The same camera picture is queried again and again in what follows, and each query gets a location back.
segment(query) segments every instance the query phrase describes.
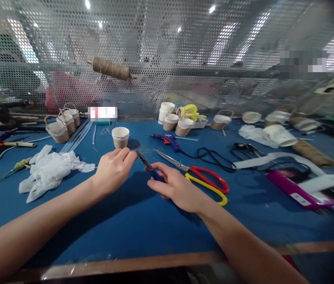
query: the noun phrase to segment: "wooden table edge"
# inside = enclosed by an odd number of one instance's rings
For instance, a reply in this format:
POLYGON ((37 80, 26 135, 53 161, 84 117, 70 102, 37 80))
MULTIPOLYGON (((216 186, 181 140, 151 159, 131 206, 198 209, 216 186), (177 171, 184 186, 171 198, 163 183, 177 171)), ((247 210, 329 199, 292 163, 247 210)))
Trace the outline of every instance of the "wooden table edge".
MULTIPOLYGON (((294 243, 274 247, 281 255, 334 252, 334 241, 294 243)), ((117 273, 167 267, 201 265, 225 261, 218 252, 195 252, 186 254, 170 254, 144 258, 122 260, 105 260, 99 262, 56 265, 44 268, 24 269, 13 275, 8 282, 40 281, 58 278, 79 277, 106 273, 117 273)))

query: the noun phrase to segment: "metal mesh screen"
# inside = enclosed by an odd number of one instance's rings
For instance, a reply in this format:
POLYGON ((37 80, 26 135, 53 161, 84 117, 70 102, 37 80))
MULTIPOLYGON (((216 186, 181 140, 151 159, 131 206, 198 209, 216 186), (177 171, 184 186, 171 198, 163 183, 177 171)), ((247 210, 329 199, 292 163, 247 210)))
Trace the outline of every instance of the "metal mesh screen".
POLYGON ((334 77, 334 1, 0 0, 0 102, 56 113, 104 99, 128 118, 161 101, 268 112, 326 82, 279 79, 282 50, 326 50, 334 77), (138 79, 93 72, 93 56, 138 79))

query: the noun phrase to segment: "white plastic bag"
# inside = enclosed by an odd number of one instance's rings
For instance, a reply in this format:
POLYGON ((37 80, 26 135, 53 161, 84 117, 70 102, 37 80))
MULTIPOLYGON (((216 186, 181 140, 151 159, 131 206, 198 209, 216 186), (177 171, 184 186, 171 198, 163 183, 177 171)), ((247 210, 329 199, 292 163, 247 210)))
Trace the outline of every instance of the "white plastic bag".
POLYGON ((91 172, 95 164, 81 162, 74 151, 69 153, 55 153, 52 146, 45 145, 43 149, 31 158, 29 164, 30 177, 20 182, 19 193, 29 192, 26 203, 36 200, 49 189, 53 189, 62 183, 62 179, 72 170, 91 172))
POLYGON ((246 138, 256 141, 260 144, 267 145, 272 148, 278 148, 278 144, 273 142, 268 134, 263 132, 262 128, 256 128, 253 125, 244 125, 239 129, 239 135, 246 138))

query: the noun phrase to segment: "red and yellow scissors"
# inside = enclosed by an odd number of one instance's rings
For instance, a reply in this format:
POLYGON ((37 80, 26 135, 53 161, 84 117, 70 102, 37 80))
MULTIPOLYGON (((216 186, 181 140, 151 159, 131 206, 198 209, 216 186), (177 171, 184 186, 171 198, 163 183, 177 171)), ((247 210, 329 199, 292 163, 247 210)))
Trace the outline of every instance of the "red and yellow scissors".
POLYGON ((205 169, 205 168, 199 168, 196 166, 185 166, 179 162, 177 162, 176 160, 172 159, 170 156, 167 156, 166 154, 159 152, 158 150, 156 150, 156 152, 158 152, 158 154, 160 156, 162 156, 163 158, 165 158, 168 162, 170 162, 171 164, 173 164, 176 168, 178 168, 179 170, 183 171, 185 173, 185 177, 191 181, 195 181, 198 184, 201 184, 202 186, 205 186, 206 188, 214 191, 216 194, 218 194, 221 198, 222 201, 218 202, 219 205, 221 206, 225 206, 228 202, 225 194, 228 194, 230 189, 229 186, 227 185, 227 183, 216 173, 212 172, 211 170, 205 169), (191 176, 188 171, 192 171, 194 172, 196 175, 198 175, 202 180, 199 180, 198 178, 195 178, 194 176, 191 176), (223 185, 224 189, 216 186, 215 184, 213 184, 211 181, 209 181, 207 178, 205 178, 199 171, 202 172, 207 172, 210 175, 214 176, 217 180, 219 180, 221 182, 221 184, 223 185))

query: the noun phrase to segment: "hand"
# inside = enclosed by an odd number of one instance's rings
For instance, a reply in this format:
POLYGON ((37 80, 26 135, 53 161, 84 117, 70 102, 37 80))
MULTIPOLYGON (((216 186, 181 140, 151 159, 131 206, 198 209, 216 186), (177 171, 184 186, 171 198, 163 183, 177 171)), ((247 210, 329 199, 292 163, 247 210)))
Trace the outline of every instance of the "hand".
POLYGON ((172 199, 181 209, 191 213, 200 213, 205 204, 213 202, 213 199, 186 179, 178 170, 160 162, 150 166, 160 170, 158 174, 164 178, 166 183, 151 178, 147 182, 148 186, 161 195, 172 199))
POLYGON ((95 192, 103 198, 119 189, 128 178, 136 158, 136 152, 129 148, 115 149, 103 155, 96 173, 91 177, 95 192))

